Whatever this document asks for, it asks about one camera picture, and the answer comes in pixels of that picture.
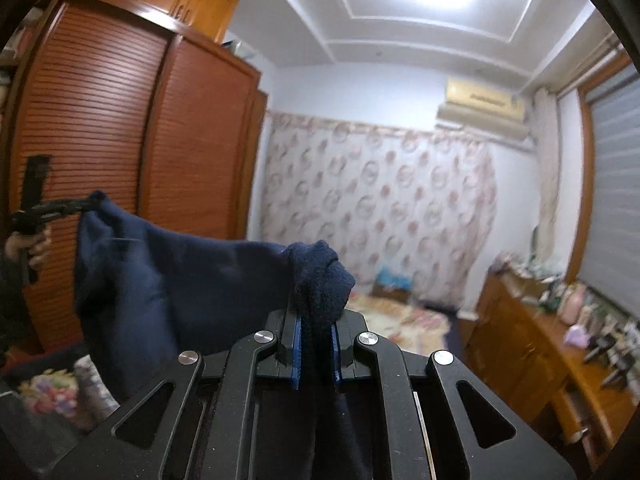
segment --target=dark blue garment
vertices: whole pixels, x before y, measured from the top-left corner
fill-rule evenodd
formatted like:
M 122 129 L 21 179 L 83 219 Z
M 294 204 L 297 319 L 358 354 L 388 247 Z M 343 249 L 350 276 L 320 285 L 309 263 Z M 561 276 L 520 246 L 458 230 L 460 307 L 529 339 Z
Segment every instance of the dark blue garment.
M 220 352 L 262 329 L 289 298 L 303 314 L 303 369 L 305 361 L 317 368 L 313 346 L 330 340 L 354 285 L 327 243 L 178 234 L 99 191 L 93 196 L 102 204 L 78 224 L 74 303 L 92 359 L 119 402 L 181 351 Z

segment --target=air conditioner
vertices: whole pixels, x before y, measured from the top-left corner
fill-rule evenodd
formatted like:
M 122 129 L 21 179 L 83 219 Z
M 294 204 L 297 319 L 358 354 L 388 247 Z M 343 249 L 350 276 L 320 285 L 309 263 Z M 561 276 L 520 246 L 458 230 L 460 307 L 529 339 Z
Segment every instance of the air conditioner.
M 452 78 L 447 85 L 446 100 L 438 107 L 440 120 L 517 140 L 529 135 L 525 113 L 521 99 Z

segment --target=dark sleeve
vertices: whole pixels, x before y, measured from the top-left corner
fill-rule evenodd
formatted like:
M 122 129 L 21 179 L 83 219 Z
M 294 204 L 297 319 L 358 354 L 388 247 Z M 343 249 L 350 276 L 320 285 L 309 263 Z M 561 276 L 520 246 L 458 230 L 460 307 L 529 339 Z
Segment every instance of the dark sleeve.
M 0 251 L 0 352 L 31 332 L 31 318 L 22 296 L 20 266 Z

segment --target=silver bolt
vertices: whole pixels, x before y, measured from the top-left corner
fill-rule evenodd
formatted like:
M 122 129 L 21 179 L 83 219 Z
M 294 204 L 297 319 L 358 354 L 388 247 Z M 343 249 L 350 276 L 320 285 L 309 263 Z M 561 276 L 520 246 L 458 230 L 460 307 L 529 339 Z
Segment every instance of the silver bolt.
M 439 365 L 450 365 L 453 362 L 453 354 L 451 352 L 447 352 L 446 350 L 438 350 L 434 355 L 433 359 Z
M 257 343 L 270 343 L 273 341 L 273 333 L 268 330 L 260 330 L 260 332 L 256 332 L 254 334 L 254 340 Z
M 378 336 L 373 332 L 363 332 L 358 336 L 358 341 L 363 345 L 375 345 L 378 342 Z
M 181 365 L 192 365 L 197 360 L 198 354 L 193 350 L 185 350 L 180 355 L 178 355 L 178 361 L 180 361 Z

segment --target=wardrobe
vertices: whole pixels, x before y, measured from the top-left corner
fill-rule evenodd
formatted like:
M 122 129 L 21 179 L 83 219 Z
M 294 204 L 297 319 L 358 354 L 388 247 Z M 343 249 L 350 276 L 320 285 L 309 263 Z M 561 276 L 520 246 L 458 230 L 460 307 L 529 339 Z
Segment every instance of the wardrobe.
M 167 229 L 244 237 L 264 115 L 259 79 L 212 38 L 139 0 L 52 0 L 2 123 L 2 224 L 20 205 L 27 156 L 49 153 L 45 200 L 101 189 Z M 77 223 L 51 224 L 49 261 L 25 289 L 45 350 L 81 337 Z

